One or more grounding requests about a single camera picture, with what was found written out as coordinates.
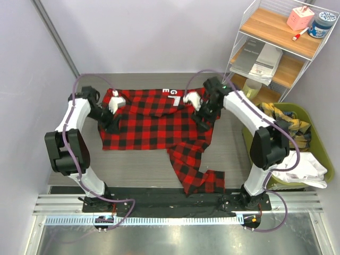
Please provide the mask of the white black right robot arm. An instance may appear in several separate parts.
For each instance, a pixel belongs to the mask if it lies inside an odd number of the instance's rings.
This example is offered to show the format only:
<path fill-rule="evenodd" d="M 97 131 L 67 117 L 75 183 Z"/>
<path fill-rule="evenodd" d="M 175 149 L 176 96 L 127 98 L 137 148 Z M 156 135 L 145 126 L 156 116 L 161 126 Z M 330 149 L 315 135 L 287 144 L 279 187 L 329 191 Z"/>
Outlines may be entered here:
<path fill-rule="evenodd" d="M 264 198 L 269 173 L 290 153 L 288 127 L 261 112 L 233 84 L 222 84 L 217 77 L 203 84 L 207 99 L 197 92 L 186 92 L 184 103 L 193 106 L 192 119 L 199 131 L 208 131 L 222 109 L 233 113 L 252 135 L 249 155 L 252 167 L 241 186 L 240 204 L 247 210 L 257 208 Z"/>

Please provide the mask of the red black plaid shirt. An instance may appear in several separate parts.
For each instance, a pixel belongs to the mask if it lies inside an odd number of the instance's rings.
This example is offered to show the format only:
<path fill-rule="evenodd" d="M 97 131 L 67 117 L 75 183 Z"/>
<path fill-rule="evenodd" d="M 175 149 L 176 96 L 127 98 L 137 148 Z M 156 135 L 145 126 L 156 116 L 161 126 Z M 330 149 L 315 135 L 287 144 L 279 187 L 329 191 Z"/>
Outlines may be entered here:
<path fill-rule="evenodd" d="M 117 90 L 126 105 L 116 115 L 119 132 L 110 134 L 99 125 L 103 150 L 165 149 L 186 195 L 224 193 L 225 173 L 200 171 L 201 156 L 211 144 L 214 124 L 200 131 L 191 115 L 194 108 L 185 104 L 184 90 Z"/>

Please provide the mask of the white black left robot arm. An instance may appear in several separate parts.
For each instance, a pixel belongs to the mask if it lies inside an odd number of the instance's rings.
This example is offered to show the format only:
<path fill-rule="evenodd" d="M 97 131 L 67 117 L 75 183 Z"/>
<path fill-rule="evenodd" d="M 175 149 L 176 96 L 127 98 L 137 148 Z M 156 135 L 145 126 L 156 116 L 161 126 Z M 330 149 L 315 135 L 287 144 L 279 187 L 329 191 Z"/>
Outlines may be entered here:
<path fill-rule="evenodd" d="M 80 198 L 85 206 L 107 212 L 113 198 L 107 184 L 90 167 L 90 152 L 81 130 L 87 117 L 109 134 L 119 133 L 121 115 L 114 115 L 98 104 L 100 93 L 91 86 L 69 96 L 68 108 L 60 125 L 45 134 L 45 144 L 53 171 L 74 180 L 85 192 Z"/>

